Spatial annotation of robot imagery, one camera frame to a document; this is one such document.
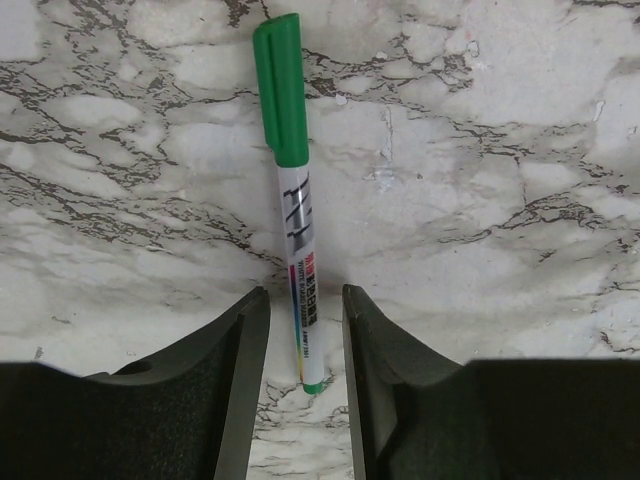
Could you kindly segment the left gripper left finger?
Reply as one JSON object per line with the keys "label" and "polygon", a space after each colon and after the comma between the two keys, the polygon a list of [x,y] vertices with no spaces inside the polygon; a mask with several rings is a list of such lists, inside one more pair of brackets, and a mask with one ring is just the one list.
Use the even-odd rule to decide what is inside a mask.
{"label": "left gripper left finger", "polygon": [[269,295],[256,288],[183,339],[90,376],[90,478],[245,478],[269,325]]}

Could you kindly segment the green whiteboard marker pen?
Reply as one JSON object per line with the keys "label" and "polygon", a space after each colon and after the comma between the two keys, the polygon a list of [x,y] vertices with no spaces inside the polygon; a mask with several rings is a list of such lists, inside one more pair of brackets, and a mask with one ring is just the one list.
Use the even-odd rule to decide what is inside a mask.
{"label": "green whiteboard marker pen", "polygon": [[277,166],[298,371],[311,395],[325,386],[300,17],[289,13],[253,33],[259,99],[267,146]]}

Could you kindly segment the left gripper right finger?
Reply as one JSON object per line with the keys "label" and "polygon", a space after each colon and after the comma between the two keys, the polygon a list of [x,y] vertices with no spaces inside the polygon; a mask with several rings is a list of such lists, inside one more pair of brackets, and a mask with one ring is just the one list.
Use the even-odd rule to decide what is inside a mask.
{"label": "left gripper right finger", "polygon": [[390,320],[366,291],[342,288],[354,475],[390,479],[390,459],[419,426],[419,398],[460,365]]}

